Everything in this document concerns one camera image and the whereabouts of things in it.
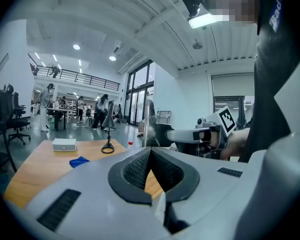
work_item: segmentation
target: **roller blind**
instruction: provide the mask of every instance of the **roller blind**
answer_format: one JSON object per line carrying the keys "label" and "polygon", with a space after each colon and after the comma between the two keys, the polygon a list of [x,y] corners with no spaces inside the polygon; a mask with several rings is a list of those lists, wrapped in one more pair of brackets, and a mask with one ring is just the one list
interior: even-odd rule
{"label": "roller blind", "polygon": [[254,74],[232,74],[212,76],[213,95],[254,96]]}

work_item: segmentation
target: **blue cloth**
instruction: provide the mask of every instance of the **blue cloth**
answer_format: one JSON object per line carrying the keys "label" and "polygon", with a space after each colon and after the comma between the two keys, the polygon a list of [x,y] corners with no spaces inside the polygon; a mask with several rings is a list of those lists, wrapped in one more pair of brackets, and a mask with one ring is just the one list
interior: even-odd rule
{"label": "blue cloth", "polygon": [[75,168],[75,167],[77,167],[79,165],[82,165],[82,164],[84,164],[86,162],[90,162],[90,160],[85,159],[83,156],[80,156],[77,159],[70,160],[69,164],[71,165],[72,168]]}

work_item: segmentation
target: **table leg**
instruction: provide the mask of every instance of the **table leg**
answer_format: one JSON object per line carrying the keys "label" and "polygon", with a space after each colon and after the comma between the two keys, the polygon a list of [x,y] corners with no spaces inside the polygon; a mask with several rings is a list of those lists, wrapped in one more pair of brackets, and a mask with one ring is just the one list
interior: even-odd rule
{"label": "table leg", "polygon": [[15,163],[14,163],[14,161],[12,159],[11,154],[10,154],[10,150],[9,150],[8,142],[7,142],[7,137],[6,137],[6,131],[4,131],[2,133],[2,135],[3,135],[3,142],[4,142],[4,145],[5,145],[6,154],[7,154],[8,158],[9,158],[9,161],[10,161],[10,163],[12,165],[12,168],[13,168],[14,172],[16,173],[17,172],[17,168],[16,168]]}
{"label": "table leg", "polygon": [[54,129],[56,131],[59,131],[59,128],[58,128],[58,121],[59,121],[59,111],[55,111],[54,112]]}
{"label": "table leg", "polygon": [[63,112],[63,129],[66,129],[67,112]]}

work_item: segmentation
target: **floor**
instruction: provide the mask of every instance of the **floor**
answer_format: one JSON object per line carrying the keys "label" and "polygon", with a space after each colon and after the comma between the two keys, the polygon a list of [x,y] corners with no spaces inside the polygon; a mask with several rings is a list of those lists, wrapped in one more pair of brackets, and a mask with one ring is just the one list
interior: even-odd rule
{"label": "floor", "polygon": [[[31,114],[29,119],[31,122],[31,129],[23,129],[21,133],[31,135],[31,140],[24,137],[23,140],[25,145],[19,139],[14,139],[10,142],[9,149],[12,155],[15,166],[19,168],[22,163],[27,159],[27,157],[35,150],[35,148],[44,140],[53,141],[55,138],[60,139],[76,139],[77,141],[98,141],[106,140],[107,133],[100,128],[97,130],[92,130],[91,126],[88,126],[88,122],[83,120],[83,123],[70,122],[66,125],[66,130],[64,131],[54,131],[50,130],[48,133],[40,131],[40,117]],[[50,129],[54,128],[53,124],[48,125]],[[135,148],[142,147],[143,139],[137,137],[138,128],[133,127],[128,124],[115,124],[116,130],[110,132],[110,136],[116,139],[125,148],[128,147],[128,142],[133,141],[133,146]],[[59,123],[59,129],[63,129],[63,122]],[[7,136],[14,133],[13,129],[7,131]],[[4,141],[2,136],[0,136],[0,151],[6,152]],[[2,173],[0,173],[0,192],[3,194],[7,188],[11,178],[14,175],[14,171],[10,165],[7,163],[6,166],[2,168]]]}

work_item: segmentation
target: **human hand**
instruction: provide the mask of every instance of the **human hand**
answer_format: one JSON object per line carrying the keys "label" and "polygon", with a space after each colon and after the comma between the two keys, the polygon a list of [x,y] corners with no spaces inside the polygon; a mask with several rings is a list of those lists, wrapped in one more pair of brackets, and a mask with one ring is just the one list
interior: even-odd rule
{"label": "human hand", "polygon": [[[229,157],[240,157],[244,151],[247,142],[250,128],[237,130],[228,136],[228,143],[221,151],[220,159],[227,160]],[[200,132],[199,137],[201,140],[204,138],[204,132]],[[211,132],[210,146],[216,148],[218,145],[219,133],[216,131]]]}

